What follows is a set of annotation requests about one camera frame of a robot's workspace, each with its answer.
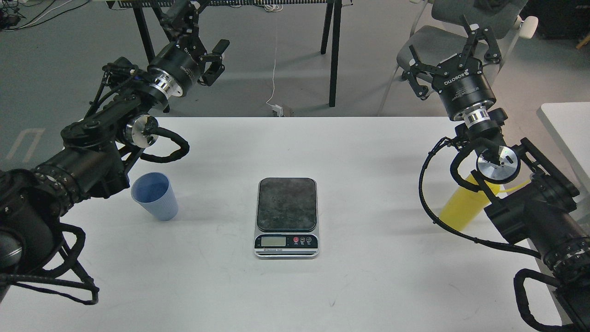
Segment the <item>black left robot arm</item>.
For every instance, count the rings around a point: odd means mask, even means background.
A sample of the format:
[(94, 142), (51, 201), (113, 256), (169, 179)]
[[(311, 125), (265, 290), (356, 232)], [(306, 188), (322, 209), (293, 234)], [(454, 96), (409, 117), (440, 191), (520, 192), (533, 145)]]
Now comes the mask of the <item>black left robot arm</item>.
[(189, 153), (189, 143), (149, 115), (196, 84), (210, 86), (224, 72), (229, 41), (207, 51), (198, 19), (208, 0), (176, 0), (160, 18), (169, 38), (146, 70), (121, 57), (103, 77), (84, 118), (61, 131), (63, 149), (32, 170), (1, 172), (1, 296), (11, 286), (46, 294), (45, 285), (91, 292), (99, 288), (78, 260), (82, 228), (62, 223), (68, 210), (89, 198), (109, 198), (130, 187), (137, 160), (169, 163)]

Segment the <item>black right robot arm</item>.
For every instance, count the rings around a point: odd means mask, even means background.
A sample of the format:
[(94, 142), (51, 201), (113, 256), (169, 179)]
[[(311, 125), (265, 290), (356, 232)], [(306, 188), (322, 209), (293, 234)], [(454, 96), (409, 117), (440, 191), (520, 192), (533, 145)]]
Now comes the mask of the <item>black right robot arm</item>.
[[(523, 321), (540, 332), (587, 332), (589, 309), (589, 235), (573, 220), (577, 208), (574, 197), (579, 190), (531, 141), (506, 145), (501, 127), (507, 119), (502, 108), (492, 109), (495, 95), (483, 73), (483, 64), (474, 55), (478, 42), (485, 40), (485, 60), (499, 63), (501, 54), (491, 27), (460, 22), (466, 30), (466, 43), (459, 54), (438, 65), (422, 63), (414, 46), (405, 77), (415, 94), (424, 98), (425, 85), (418, 84), (419, 73), (432, 77), (448, 117), (460, 124), (455, 138), (441, 138), (429, 152), (420, 175), (422, 184), (430, 160), (443, 147), (457, 149), (449, 172), (462, 188), (483, 192), (489, 199), (485, 214), (505, 239), (504, 243), (482, 240), (451, 228), (426, 204), (422, 187), (419, 199), (433, 223), (454, 235), (489, 248), (516, 252), (541, 259), (551, 275), (522, 269), (513, 279), (516, 303)], [(531, 278), (555, 288), (554, 295), (571, 320), (551, 326), (539, 323), (530, 311), (525, 280)]]

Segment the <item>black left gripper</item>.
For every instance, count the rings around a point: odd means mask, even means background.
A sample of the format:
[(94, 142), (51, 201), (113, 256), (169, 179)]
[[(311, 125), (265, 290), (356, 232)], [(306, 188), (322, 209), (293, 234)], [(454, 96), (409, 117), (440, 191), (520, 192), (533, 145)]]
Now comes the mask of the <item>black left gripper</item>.
[[(166, 98), (184, 97), (196, 82), (212, 86), (223, 74), (224, 52), (230, 45), (221, 39), (207, 53), (198, 35), (185, 34), (193, 27), (192, 20), (198, 16), (200, 3), (197, 0), (176, 0), (166, 12), (166, 36), (170, 42), (153, 60), (147, 71), (152, 77), (149, 87)], [(211, 63), (204, 70), (206, 63)]]

